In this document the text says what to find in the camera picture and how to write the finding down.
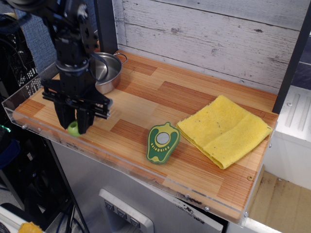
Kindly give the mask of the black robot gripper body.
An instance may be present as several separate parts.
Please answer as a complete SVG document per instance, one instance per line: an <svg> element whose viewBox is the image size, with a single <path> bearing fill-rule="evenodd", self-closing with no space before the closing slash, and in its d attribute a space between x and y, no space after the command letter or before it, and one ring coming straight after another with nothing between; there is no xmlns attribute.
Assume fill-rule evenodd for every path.
<svg viewBox="0 0 311 233"><path fill-rule="evenodd" d="M96 62L85 63L80 67L67 66L57 62L59 78L41 78L44 98L54 101L61 99L66 106L74 109L88 108L97 117L110 116L112 100L96 88Z"/></svg>

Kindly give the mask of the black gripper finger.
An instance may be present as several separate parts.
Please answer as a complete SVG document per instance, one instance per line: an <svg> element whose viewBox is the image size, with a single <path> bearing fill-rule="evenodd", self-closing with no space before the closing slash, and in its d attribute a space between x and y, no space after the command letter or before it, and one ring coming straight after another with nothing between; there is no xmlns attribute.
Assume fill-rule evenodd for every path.
<svg viewBox="0 0 311 233"><path fill-rule="evenodd" d="M60 125L67 129L68 126L75 120L75 109L60 100L54 101L55 111Z"/></svg>
<svg viewBox="0 0 311 233"><path fill-rule="evenodd" d="M93 125L94 113L88 109L77 110L77 123L79 134L85 134L90 126Z"/></svg>

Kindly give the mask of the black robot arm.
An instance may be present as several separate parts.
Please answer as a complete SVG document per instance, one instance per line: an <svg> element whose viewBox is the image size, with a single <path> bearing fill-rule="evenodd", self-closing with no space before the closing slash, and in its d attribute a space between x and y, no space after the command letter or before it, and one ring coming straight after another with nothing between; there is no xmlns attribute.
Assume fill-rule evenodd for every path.
<svg viewBox="0 0 311 233"><path fill-rule="evenodd" d="M43 98L54 103L60 125L70 130L77 126L85 134L95 117L108 118L111 100L96 89L96 61L104 63L95 49L98 37L88 20L82 0L5 0L4 4L25 15L1 33L13 32L31 16L40 17L56 50L55 66L59 79L41 79Z"/></svg>

